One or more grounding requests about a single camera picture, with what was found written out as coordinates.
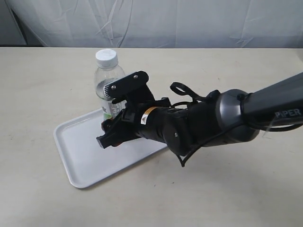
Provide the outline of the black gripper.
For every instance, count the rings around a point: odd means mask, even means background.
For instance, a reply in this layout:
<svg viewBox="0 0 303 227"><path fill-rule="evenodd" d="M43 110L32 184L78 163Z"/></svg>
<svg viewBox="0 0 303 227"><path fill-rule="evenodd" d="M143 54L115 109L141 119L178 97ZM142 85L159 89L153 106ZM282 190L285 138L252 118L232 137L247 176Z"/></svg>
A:
<svg viewBox="0 0 303 227"><path fill-rule="evenodd" d="M104 135L96 137L102 148L117 147L124 142L145 138L167 145L176 156L196 151L193 110L196 102L176 108L165 97L160 100L128 98L123 113L102 122Z"/></svg>

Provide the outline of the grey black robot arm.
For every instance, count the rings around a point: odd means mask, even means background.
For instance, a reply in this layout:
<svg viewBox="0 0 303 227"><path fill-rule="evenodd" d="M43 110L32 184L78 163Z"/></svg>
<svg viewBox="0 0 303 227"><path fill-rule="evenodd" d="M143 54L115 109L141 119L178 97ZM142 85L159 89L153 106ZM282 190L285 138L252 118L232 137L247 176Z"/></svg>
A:
<svg viewBox="0 0 303 227"><path fill-rule="evenodd" d="M262 90L214 90L202 97L174 82L170 89L192 101L172 104L156 100L148 75L138 71L105 86L113 103L126 102L114 119L102 123L97 137L102 148L146 138L165 143L179 157L189 158L201 147L248 142L260 131L283 132L303 124L303 76L297 74Z"/></svg>

